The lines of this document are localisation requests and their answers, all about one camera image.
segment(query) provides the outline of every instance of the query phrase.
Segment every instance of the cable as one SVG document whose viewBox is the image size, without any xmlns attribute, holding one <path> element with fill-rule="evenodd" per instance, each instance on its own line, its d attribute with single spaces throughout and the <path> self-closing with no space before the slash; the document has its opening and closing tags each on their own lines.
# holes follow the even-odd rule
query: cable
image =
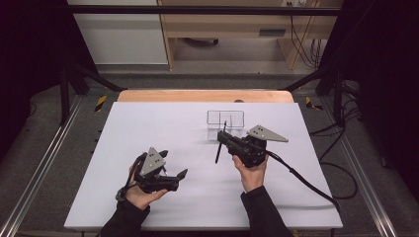
<svg viewBox="0 0 419 237">
<path fill-rule="evenodd" d="M 287 6 L 288 7 L 292 7 L 293 6 L 293 3 L 292 2 L 287 2 Z M 298 37 L 298 34 L 296 33 L 296 31 L 295 31 L 295 28 L 293 27 L 293 16 L 290 16 L 290 19 L 291 19 L 291 42 L 293 43 L 293 47 L 296 49 L 296 51 L 298 52 L 298 54 L 299 54 L 299 56 L 301 57 L 301 59 L 302 59 L 302 62 L 304 62 L 304 64 L 307 66 L 307 67 L 311 67 L 311 68 L 313 68 L 314 67 L 314 65 L 313 65 L 313 63 L 308 59 L 308 56 L 307 56 L 307 54 L 305 53 L 305 50 L 304 50 L 304 47 L 302 46 L 302 42 L 299 40 L 299 37 Z M 296 36 L 296 39 L 298 40 L 298 43 L 299 43 L 299 46 L 300 46 L 300 48 L 302 49 L 302 52 L 304 53 L 304 55 L 305 55 L 305 58 L 307 59 L 307 61 L 309 62 L 309 64 L 311 64 L 311 65 L 309 65 L 309 64 L 307 64 L 307 62 L 305 61 L 305 59 L 304 59 L 304 57 L 302 56 L 302 54 L 301 54 L 301 52 L 299 51 L 299 48 L 295 45 L 295 43 L 293 42 L 293 34 L 295 34 L 295 36 Z"/>
<path fill-rule="evenodd" d="M 313 186 L 311 183 L 309 183 L 302 175 L 300 175 L 294 168 L 292 168 L 291 166 L 289 166 L 283 159 L 281 159 L 281 157 L 277 154 L 275 154 L 272 151 L 268 151 L 266 150 L 267 154 L 270 155 L 272 158 L 274 158 L 275 160 L 277 160 L 278 162 L 280 162 L 281 164 L 283 164 L 285 167 L 287 167 L 287 169 L 289 169 L 289 171 L 296 176 L 303 184 L 305 184 L 307 187 L 309 187 L 311 190 L 313 190 L 315 193 L 317 193 L 318 195 L 326 198 L 327 200 L 329 200 L 330 202 L 332 202 L 335 207 L 336 210 L 338 212 L 340 212 L 340 205 L 339 203 L 331 196 L 325 194 L 324 192 L 322 192 L 321 190 L 319 190 L 318 188 L 316 188 L 315 186 Z"/>
<path fill-rule="evenodd" d="M 351 194 L 351 195 L 348 195 L 348 196 L 345 196 L 345 197 L 337 197 L 337 196 L 333 196 L 333 198 L 336 198 L 336 199 L 350 199 L 350 198 L 353 198 L 354 196 L 356 196 L 357 195 L 357 193 L 358 193 L 358 183 L 357 183 L 357 181 L 355 180 L 355 177 L 351 174 L 351 173 L 349 173 L 349 171 L 347 171 L 345 168 L 343 168 L 343 167 L 341 167 L 341 166 L 338 166 L 338 165 L 336 165 L 336 164 L 333 164 L 333 163 L 330 163 L 330 162 L 324 162 L 324 161 L 321 161 L 321 162 L 319 162 L 320 163 L 320 165 L 328 165 L 328 166 L 332 166 L 332 167 L 335 167 L 335 168 L 337 168 L 337 169 L 339 169 L 339 170 L 341 170 L 341 171 L 343 171 L 343 172 L 345 172 L 350 178 L 351 178 L 351 180 L 354 182 L 354 186 L 355 186 L 355 190 L 354 190 L 354 192 Z"/>
<path fill-rule="evenodd" d="M 35 103 L 31 103 L 31 106 L 32 107 L 34 107 L 34 109 L 31 111 L 31 113 L 28 115 L 28 118 L 29 117 L 31 117 L 31 116 L 33 116 L 34 115 L 34 113 L 37 111 L 37 104 L 35 104 Z"/>
</svg>

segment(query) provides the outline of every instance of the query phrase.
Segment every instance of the black cable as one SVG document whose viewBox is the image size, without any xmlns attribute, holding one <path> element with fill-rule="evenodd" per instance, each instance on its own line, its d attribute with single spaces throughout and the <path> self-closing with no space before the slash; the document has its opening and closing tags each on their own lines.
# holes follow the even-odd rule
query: black cable
<svg viewBox="0 0 419 237">
<path fill-rule="evenodd" d="M 298 34 L 296 33 L 295 29 L 293 28 L 293 16 L 290 16 L 290 18 L 291 18 L 291 42 L 293 43 L 293 47 L 294 47 L 294 48 L 296 49 L 296 51 L 298 52 L 298 54 L 299 54 L 299 56 L 301 57 L 301 59 L 302 59 L 302 61 L 304 62 L 304 64 L 305 64 L 307 67 L 311 67 L 311 68 L 313 68 L 314 66 L 313 66 L 312 62 L 311 62 L 310 60 L 308 60 L 307 54 L 305 53 L 305 50 L 304 50 L 304 47 L 302 46 L 301 42 L 299 41 Z M 302 56 L 301 52 L 299 51 L 299 48 L 298 48 L 298 47 L 295 45 L 295 43 L 293 42 L 293 33 L 295 33 L 296 38 L 297 38 L 297 40 L 298 40 L 298 42 L 299 42 L 299 44 L 300 44 L 300 46 L 301 46 L 301 48 L 302 48 L 302 51 L 304 52 L 304 55 L 305 55 L 306 59 L 308 60 L 308 62 L 309 62 L 311 65 L 308 65 L 308 64 L 307 64 L 307 62 L 305 61 L 305 59 L 304 59 L 304 57 Z"/>
<path fill-rule="evenodd" d="M 345 125 L 342 127 L 342 132 L 336 137 L 336 139 L 332 142 L 332 144 L 323 152 L 323 154 L 318 158 L 321 161 L 327 153 L 333 148 L 333 146 L 338 142 L 338 140 L 342 137 L 343 133 L 345 132 Z"/>
<path fill-rule="evenodd" d="M 313 190 L 315 193 L 317 193 L 318 195 L 326 198 L 327 200 L 329 200 L 330 202 L 332 202 L 337 211 L 340 212 L 340 205 L 339 203 L 331 196 L 325 194 L 324 192 L 322 192 L 321 190 L 319 190 L 318 188 L 316 188 L 315 186 L 313 186 L 311 183 L 309 183 L 302 175 L 300 175 L 294 168 L 292 168 L 291 166 L 289 166 L 283 159 L 281 159 L 280 156 L 278 156 L 277 154 L 275 154 L 272 151 L 268 151 L 266 150 L 267 154 L 270 155 L 272 158 L 274 158 L 275 160 L 277 160 L 278 162 L 280 162 L 281 164 L 283 164 L 285 167 L 287 167 L 287 169 L 289 169 L 289 171 L 296 176 L 303 184 L 305 184 L 307 187 L 309 187 L 311 190 Z"/>
<path fill-rule="evenodd" d="M 33 116 L 34 113 L 37 111 L 37 105 L 35 103 L 31 103 L 31 106 L 34 107 L 34 109 L 31 111 L 31 113 L 28 115 L 28 118 Z"/>
<path fill-rule="evenodd" d="M 288 2 L 288 3 L 287 3 L 287 6 L 292 7 L 292 6 L 293 6 L 293 3 L 292 3 L 292 2 Z M 301 59 L 302 59 L 302 61 L 304 62 L 304 64 L 305 64 L 306 66 L 311 67 L 311 68 L 316 68 L 316 66 L 313 64 L 313 62 L 311 62 L 311 61 L 309 60 L 309 58 L 308 58 L 308 56 L 307 56 L 307 53 L 305 52 L 304 47 L 303 47 L 303 45 L 302 45 L 302 41 L 299 39 L 299 36 L 298 36 L 298 34 L 296 33 L 295 28 L 293 27 L 293 15 L 290 15 L 290 19 L 291 19 L 291 29 L 292 29 L 292 31 L 291 31 L 291 40 L 292 40 L 292 43 L 293 43 L 293 47 L 294 47 L 294 48 L 296 49 L 296 51 L 298 52 L 299 56 L 301 56 Z M 308 61 L 311 65 L 308 65 L 308 64 L 306 63 L 306 61 L 305 61 L 304 57 L 302 56 L 301 52 L 299 51 L 299 48 L 298 48 L 298 47 L 296 47 L 295 43 L 293 42 L 293 34 L 295 34 L 296 39 L 297 39 L 297 41 L 298 41 L 298 43 L 299 43 L 299 46 L 300 46 L 300 48 L 302 49 L 302 52 L 303 52 L 303 53 L 304 53 L 304 55 L 305 55 L 305 58 L 307 59 L 307 61 Z"/>
<path fill-rule="evenodd" d="M 338 131 L 335 131 L 335 132 L 332 132 L 332 133 L 321 134 L 321 135 L 312 135 L 312 136 L 332 136 L 332 135 L 336 135 L 336 134 L 341 133 L 341 132 L 342 132 L 342 129 L 340 129 Z"/>
<path fill-rule="evenodd" d="M 133 164 L 132 164 L 132 167 L 131 167 L 131 169 L 129 170 L 129 176 L 128 176 L 128 179 L 126 180 L 126 185 L 124 186 L 124 188 L 123 188 L 123 192 L 122 192 L 122 198 L 124 198 L 125 196 L 126 196 L 126 191 L 127 190 L 129 190 L 129 188 L 131 188 L 130 186 L 129 186 L 129 183 L 130 183 L 130 179 L 131 179 L 131 177 L 132 177 L 132 175 L 133 175 L 133 172 L 135 171 L 135 169 L 136 169 L 136 166 L 138 165 L 138 163 L 142 160 L 142 159 L 144 159 L 145 158 L 145 155 L 146 155 L 146 153 L 142 153 L 140 156 L 138 156 L 136 159 L 135 159 L 135 161 L 133 162 Z"/>
<path fill-rule="evenodd" d="M 349 116 L 349 115 L 351 115 L 351 114 L 352 114 L 352 112 L 353 112 L 353 111 L 355 111 L 355 110 L 358 110 L 358 108 L 353 108 L 353 109 L 351 109 L 350 111 L 348 111 L 348 113 L 347 113 L 346 115 L 342 116 L 342 118 L 344 119 L 344 118 L 348 117 L 348 116 Z M 337 122 L 337 121 L 335 121 L 335 122 L 333 122 L 332 124 L 330 124 L 330 125 L 328 125 L 328 126 L 326 126 L 326 127 L 323 127 L 323 128 L 321 128 L 321 129 L 319 129 L 319 130 L 316 130 L 316 131 L 311 131 L 311 132 L 309 132 L 308 134 L 309 134 L 310 136 L 313 136 L 313 135 L 315 135 L 315 134 L 317 134 L 317 133 L 320 133 L 320 132 L 326 131 L 326 130 L 328 130 L 328 129 L 331 129 L 331 128 L 333 128 L 334 126 L 336 126 L 337 124 L 338 124 L 338 122 Z"/>
<path fill-rule="evenodd" d="M 343 197 L 337 197 L 337 196 L 333 196 L 333 198 L 336 198 L 336 199 L 350 199 L 350 198 L 353 198 L 354 196 L 356 196 L 357 195 L 357 193 L 358 193 L 358 183 L 357 183 L 357 181 L 355 180 L 355 177 L 351 174 L 351 173 L 349 173 L 349 171 L 348 170 L 346 170 L 345 168 L 343 168 L 343 167 L 341 167 L 341 166 L 338 166 L 338 165 L 336 165 L 336 164 L 333 164 L 333 163 L 330 163 L 330 162 L 324 162 L 324 161 L 321 161 L 321 162 L 319 162 L 320 163 L 320 165 L 328 165 L 328 166 L 332 166 L 332 167 L 335 167 L 335 168 L 337 168 L 337 169 L 339 169 L 339 170 L 341 170 L 341 171 L 343 171 L 343 172 L 345 172 L 350 178 L 351 178 L 351 180 L 353 181 L 353 183 L 354 183 L 354 187 L 355 187 L 355 189 L 354 189 L 354 192 L 351 194 L 351 195 L 348 195 L 348 196 L 343 196 Z"/>
</svg>

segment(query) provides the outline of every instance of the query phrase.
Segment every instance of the hand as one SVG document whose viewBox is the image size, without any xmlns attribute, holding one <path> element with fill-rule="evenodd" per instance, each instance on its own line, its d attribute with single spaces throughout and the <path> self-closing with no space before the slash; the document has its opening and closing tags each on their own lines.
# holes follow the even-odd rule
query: hand
<svg viewBox="0 0 419 237">
<path fill-rule="evenodd" d="M 243 184 L 243 188 L 246 193 L 263 186 L 268 157 L 269 155 L 266 155 L 265 161 L 259 166 L 246 168 L 238 156 L 233 156 L 234 166 L 240 172 L 241 183 Z"/>
<path fill-rule="evenodd" d="M 147 194 L 139 186 L 133 186 L 126 191 L 126 199 L 137 208 L 145 210 L 152 202 L 161 199 L 167 192 L 167 190 L 161 190 L 152 194 Z"/>
</svg>

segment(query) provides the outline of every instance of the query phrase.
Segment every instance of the white table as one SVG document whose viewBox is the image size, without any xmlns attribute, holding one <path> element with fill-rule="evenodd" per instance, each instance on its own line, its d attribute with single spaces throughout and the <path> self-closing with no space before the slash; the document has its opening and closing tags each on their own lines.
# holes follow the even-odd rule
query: white table
<svg viewBox="0 0 419 237">
<path fill-rule="evenodd" d="M 169 150 L 171 176 L 189 169 L 177 192 L 151 205 L 143 229 L 240 230 L 248 218 L 240 200 L 240 175 L 222 148 L 214 164 L 217 142 L 208 141 L 207 111 L 243 111 L 244 132 L 256 124 L 290 142 L 268 142 L 308 181 L 330 195 L 298 104 L 295 103 L 135 103 L 116 102 L 64 226 L 98 230 L 116 209 L 115 195 L 128 168 L 150 146 Z M 342 227 L 334 205 L 303 185 L 270 158 L 265 186 L 288 228 Z"/>
</svg>

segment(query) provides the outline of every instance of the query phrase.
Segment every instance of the black sleeve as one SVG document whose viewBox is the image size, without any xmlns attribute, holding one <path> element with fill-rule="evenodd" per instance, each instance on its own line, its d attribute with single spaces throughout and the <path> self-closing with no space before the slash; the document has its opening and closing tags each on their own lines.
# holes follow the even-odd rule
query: black sleeve
<svg viewBox="0 0 419 237">
<path fill-rule="evenodd" d="M 146 210 L 138 209 L 128 200 L 118 203 L 117 210 L 111 219 L 105 224 L 100 237 L 130 237 L 140 236 L 141 224 L 150 212 L 150 206 Z"/>
<path fill-rule="evenodd" d="M 292 237 L 265 187 L 241 195 L 253 237 Z"/>
</svg>

